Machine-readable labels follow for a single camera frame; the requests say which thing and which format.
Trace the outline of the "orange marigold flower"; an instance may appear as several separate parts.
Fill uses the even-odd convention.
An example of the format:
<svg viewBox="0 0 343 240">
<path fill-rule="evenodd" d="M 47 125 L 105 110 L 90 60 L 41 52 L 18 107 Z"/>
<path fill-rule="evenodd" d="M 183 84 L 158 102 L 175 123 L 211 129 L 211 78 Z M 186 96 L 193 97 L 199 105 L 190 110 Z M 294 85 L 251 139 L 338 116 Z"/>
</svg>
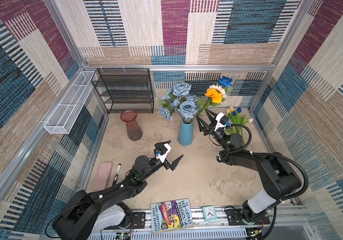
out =
<svg viewBox="0 0 343 240">
<path fill-rule="evenodd" d="M 206 100 L 203 100 L 202 98 L 198 98 L 197 104 L 198 104 L 199 110 L 196 113 L 196 117 L 199 117 L 201 113 L 204 110 L 208 109 L 209 107 L 220 106 L 224 101 L 222 94 L 218 90 L 215 90 L 215 89 L 207 89 L 205 96 L 207 97 Z"/>
</svg>

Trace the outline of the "blue ceramic vase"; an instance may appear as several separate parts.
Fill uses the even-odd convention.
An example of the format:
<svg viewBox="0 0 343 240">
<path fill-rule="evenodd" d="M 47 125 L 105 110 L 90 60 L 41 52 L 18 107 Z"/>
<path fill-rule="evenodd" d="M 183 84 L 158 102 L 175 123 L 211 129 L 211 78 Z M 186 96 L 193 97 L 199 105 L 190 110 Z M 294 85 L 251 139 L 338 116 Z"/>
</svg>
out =
<svg viewBox="0 0 343 240">
<path fill-rule="evenodd" d="M 185 123 L 184 119 L 181 120 L 179 135 L 178 135 L 178 142 L 182 146 L 188 146 L 193 142 L 194 138 L 194 124 L 193 123 Z"/>
</svg>

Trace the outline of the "cream sunflower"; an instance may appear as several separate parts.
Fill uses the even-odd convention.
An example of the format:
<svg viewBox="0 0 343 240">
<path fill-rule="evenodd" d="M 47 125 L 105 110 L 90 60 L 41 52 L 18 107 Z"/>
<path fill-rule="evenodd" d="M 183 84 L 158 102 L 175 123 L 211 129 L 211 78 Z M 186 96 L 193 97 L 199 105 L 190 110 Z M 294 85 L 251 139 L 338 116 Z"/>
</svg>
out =
<svg viewBox="0 0 343 240">
<path fill-rule="evenodd" d="M 210 97 L 212 99 L 212 103 L 214 104 L 223 103 L 227 97 L 227 95 L 225 94 L 225 90 L 222 89 L 222 87 L 219 85 L 209 86 L 206 96 Z"/>
</svg>

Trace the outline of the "pale blue rose bouquet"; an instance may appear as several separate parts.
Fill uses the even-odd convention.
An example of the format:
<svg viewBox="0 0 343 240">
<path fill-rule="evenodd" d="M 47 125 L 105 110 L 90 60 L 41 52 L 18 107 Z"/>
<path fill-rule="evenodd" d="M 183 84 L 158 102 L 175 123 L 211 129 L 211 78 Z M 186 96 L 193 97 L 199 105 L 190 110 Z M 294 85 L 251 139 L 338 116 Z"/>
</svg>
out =
<svg viewBox="0 0 343 240">
<path fill-rule="evenodd" d="M 166 120 L 172 121 L 173 114 L 178 114 L 182 122 L 190 124 L 200 111 L 199 97 L 190 93 L 192 85 L 179 83 L 166 90 L 165 95 L 158 101 L 158 113 Z"/>
</svg>

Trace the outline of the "dark blue rose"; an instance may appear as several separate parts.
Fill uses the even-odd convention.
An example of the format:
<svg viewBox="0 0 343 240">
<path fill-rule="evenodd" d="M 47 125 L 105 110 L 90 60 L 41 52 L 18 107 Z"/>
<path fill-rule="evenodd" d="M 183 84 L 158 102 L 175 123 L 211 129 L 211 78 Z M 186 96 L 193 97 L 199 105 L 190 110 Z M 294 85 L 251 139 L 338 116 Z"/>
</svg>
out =
<svg viewBox="0 0 343 240">
<path fill-rule="evenodd" d="M 226 95 L 229 95 L 230 92 L 232 91 L 232 82 L 233 82 L 233 79 L 231 78 L 228 78 L 228 77 L 225 77 L 225 76 L 222 76 L 219 78 L 218 80 L 218 85 L 222 87 L 222 89 L 225 90 L 225 94 Z"/>
</svg>

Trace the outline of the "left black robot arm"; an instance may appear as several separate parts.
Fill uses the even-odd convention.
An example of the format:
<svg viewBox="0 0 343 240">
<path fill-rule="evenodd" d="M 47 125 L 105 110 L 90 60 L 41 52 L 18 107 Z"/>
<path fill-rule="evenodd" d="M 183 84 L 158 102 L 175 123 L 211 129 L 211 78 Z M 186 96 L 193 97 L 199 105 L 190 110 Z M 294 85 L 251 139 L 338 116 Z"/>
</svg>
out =
<svg viewBox="0 0 343 240">
<path fill-rule="evenodd" d="M 147 186 L 146 179 L 162 167 L 175 170 L 183 155 L 169 163 L 166 156 L 171 150 L 170 143 L 156 143 L 151 159 L 144 155 L 137 157 L 124 180 L 116 185 L 98 192 L 86 193 L 81 190 L 75 193 L 62 212 L 50 221 L 57 238 L 86 240 L 103 211 L 141 193 Z"/>
</svg>

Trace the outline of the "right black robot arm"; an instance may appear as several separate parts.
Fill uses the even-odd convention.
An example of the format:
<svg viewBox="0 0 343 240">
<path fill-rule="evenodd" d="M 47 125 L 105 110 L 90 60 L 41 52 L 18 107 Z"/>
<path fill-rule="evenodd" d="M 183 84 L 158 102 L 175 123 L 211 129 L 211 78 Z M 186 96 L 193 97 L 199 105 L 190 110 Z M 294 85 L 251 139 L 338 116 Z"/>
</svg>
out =
<svg viewBox="0 0 343 240">
<path fill-rule="evenodd" d="M 223 113 L 216 114 L 210 110 L 205 112 L 211 121 L 210 124 L 200 117 L 197 117 L 197 122 L 200 132 L 205 136 L 212 136 L 222 148 L 217 154 L 217 161 L 259 173 L 263 188 L 254 197 L 245 201 L 240 211 L 245 224 L 254 224 L 267 210 L 285 200 L 302 195 L 308 189 L 308 175 L 298 163 L 280 153 L 247 151 L 251 138 L 243 143 L 240 134 L 228 135 L 226 130 L 233 127 L 229 118 Z"/>
</svg>

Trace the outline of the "red ribbed glass vase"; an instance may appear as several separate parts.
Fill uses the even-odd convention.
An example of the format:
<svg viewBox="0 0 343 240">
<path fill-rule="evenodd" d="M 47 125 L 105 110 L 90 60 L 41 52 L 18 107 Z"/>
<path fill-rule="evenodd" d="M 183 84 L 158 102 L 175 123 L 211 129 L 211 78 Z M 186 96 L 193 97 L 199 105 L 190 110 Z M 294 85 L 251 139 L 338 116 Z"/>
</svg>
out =
<svg viewBox="0 0 343 240">
<path fill-rule="evenodd" d="M 132 141 L 138 141 L 142 137 L 142 130 L 136 121 L 137 112 L 134 110 L 123 111 L 120 119 L 126 124 L 127 136 Z"/>
</svg>

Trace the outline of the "tulip bunch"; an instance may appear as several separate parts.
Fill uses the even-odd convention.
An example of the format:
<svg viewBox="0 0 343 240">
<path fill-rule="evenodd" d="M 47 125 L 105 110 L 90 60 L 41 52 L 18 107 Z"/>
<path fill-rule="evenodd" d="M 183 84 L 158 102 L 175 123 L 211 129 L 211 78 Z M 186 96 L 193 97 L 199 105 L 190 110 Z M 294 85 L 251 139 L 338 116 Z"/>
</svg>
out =
<svg viewBox="0 0 343 240">
<path fill-rule="evenodd" d="M 253 118 L 246 118 L 247 116 L 244 115 L 243 117 L 241 117 L 241 108 L 237 108 L 236 110 L 233 107 L 229 107 L 228 109 L 226 109 L 226 115 L 229 117 L 230 122 L 232 124 L 236 124 L 236 125 L 245 125 L 245 124 L 251 124 L 254 119 Z M 245 129 L 244 127 L 240 127 L 240 126 L 232 126 L 229 129 L 227 129 L 226 131 L 230 134 L 239 134 L 242 137 L 242 143 L 243 146 L 248 146 L 251 142 L 251 134 L 248 132 L 249 137 L 247 142 L 244 141 L 243 139 L 243 129 Z"/>
</svg>

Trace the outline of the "black marker pen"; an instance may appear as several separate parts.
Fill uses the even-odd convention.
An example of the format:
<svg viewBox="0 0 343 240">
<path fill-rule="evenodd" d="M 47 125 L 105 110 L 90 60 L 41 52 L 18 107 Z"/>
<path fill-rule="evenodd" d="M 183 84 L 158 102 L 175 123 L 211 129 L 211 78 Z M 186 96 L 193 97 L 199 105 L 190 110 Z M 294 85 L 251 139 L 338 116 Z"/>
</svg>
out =
<svg viewBox="0 0 343 240">
<path fill-rule="evenodd" d="M 114 175 L 114 178 L 113 178 L 112 186 L 116 185 L 116 183 L 117 183 L 117 179 L 118 179 L 118 175 L 119 175 L 120 169 L 121 169 L 121 164 L 118 164 L 116 172 L 115 172 L 115 175 Z"/>
</svg>

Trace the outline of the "colourful treehouse book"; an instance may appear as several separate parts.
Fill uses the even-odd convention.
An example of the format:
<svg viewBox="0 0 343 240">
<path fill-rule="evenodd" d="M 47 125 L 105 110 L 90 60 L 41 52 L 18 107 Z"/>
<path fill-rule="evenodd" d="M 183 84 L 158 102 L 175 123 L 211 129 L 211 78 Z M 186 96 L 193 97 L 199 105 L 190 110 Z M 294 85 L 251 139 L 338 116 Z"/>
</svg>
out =
<svg viewBox="0 0 343 240">
<path fill-rule="evenodd" d="M 151 204 L 150 219 L 153 234 L 188 229 L 194 226 L 189 199 Z"/>
</svg>

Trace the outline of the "pink pencil case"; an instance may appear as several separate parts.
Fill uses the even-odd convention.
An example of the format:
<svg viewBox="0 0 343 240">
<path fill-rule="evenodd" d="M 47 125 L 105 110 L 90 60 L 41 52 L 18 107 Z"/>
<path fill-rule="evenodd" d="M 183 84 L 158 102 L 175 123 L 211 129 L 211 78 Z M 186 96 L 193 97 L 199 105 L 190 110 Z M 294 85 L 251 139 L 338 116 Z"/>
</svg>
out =
<svg viewBox="0 0 343 240">
<path fill-rule="evenodd" d="M 93 190 L 95 192 L 102 191 L 108 187 L 110 175 L 112 172 L 112 165 L 112 162 L 102 162 L 99 165 L 97 175 L 93 183 Z"/>
</svg>

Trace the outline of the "small mint alarm clock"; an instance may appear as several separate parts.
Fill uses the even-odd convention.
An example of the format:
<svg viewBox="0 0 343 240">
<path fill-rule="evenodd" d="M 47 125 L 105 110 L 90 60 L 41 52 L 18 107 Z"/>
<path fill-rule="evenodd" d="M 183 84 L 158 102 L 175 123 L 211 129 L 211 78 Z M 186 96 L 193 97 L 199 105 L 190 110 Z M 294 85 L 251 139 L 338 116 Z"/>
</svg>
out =
<svg viewBox="0 0 343 240">
<path fill-rule="evenodd" d="M 205 222 L 212 222 L 218 219 L 216 208 L 214 206 L 202 207 L 202 214 Z"/>
</svg>

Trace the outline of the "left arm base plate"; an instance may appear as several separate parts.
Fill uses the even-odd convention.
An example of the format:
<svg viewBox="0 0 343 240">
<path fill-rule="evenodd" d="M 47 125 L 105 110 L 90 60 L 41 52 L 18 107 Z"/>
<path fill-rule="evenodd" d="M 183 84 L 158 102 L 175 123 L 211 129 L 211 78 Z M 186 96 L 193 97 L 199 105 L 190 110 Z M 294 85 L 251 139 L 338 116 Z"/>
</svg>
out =
<svg viewBox="0 0 343 240">
<path fill-rule="evenodd" d="M 132 212 L 126 214 L 120 223 L 120 227 L 123 229 L 144 229 L 146 212 Z"/>
</svg>

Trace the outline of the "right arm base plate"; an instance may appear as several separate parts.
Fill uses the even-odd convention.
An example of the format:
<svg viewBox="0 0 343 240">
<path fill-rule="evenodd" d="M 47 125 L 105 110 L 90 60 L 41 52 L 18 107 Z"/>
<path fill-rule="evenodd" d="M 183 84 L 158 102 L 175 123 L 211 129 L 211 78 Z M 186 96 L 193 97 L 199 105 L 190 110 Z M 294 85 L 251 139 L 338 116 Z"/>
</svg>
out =
<svg viewBox="0 0 343 240">
<path fill-rule="evenodd" d="M 271 223 L 266 211 L 256 214 L 248 209 L 228 206 L 224 208 L 224 212 L 230 226 L 269 225 Z"/>
</svg>

